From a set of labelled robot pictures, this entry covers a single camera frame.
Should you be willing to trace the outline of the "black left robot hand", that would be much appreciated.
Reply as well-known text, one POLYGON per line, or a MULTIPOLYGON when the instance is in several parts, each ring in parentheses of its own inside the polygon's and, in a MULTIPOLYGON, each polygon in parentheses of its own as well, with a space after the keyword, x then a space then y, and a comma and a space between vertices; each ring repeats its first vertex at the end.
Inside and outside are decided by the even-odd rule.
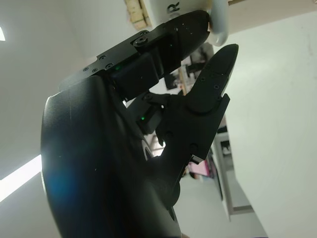
POLYGON ((141 31, 48 97, 42 180, 62 237, 182 237, 173 209, 180 179, 208 155, 239 47, 220 49, 186 95, 150 89, 207 39, 209 22, 195 10, 141 31))

